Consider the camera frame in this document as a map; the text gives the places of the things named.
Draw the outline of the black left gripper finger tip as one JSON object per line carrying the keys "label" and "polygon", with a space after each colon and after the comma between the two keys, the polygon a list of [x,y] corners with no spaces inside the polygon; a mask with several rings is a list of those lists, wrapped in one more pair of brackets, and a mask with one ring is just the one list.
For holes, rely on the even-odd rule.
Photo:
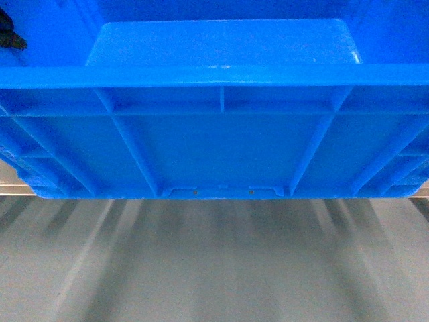
{"label": "black left gripper finger tip", "polygon": [[27,48],[26,40],[15,32],[12,18],[3,9],[1,9],[1,47],[18,50]]}

